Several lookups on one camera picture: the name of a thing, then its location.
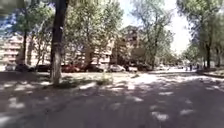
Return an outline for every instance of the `parked car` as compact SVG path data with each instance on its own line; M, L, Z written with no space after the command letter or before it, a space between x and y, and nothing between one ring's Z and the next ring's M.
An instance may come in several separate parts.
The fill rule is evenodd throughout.
M120 65L111 65L109 68L110 72L123 72L125 71L125 68Z
M160 65L159 67L157 67L157 70L169 70L170 68L168 66L165 65Z
M178 65L178 66L177 66L177 69L184 69L184 66L182 66L182 65Z
M26 64L18 64L18 65L16 65L15 71L18 71L18 72L34 72L35 68L34 67L29 67Z
M15 71L16 69L16 64L7 64L5 66L5 71Z
M150 71L149 66L141 64L141 65L137 65L138 71Z
M128 67L128 70L130 72L137 72L138 71L138 68L137 67Z
M105 69L100 67L99 65L88 64L83 68L84 72L103 72Z
M62 65L61 71L65 73L79 72L80 68L75 65Z
M35 67L35 70L37 72L49 72L50 71L50 65L37 65Z

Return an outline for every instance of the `white sky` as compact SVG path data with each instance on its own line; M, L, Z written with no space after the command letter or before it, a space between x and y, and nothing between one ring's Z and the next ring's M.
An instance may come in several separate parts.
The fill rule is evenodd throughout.
M171 49L180 54L189 44L190 34L188 31L188 22L185 17L180 17L177 14L176 0L164 0L165 9L173 11L172 23L168 27L174 33L174 41L171 44ZM138 21L130 14L133 9L131 0L119 0L121 8L124 10L122 27L128 25L138 25Z

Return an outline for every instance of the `asphalt road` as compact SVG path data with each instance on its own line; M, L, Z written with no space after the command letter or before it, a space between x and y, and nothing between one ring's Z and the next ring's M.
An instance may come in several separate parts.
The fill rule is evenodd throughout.
M223 80L170 71L88 89L4 128L223 128L223 119Z

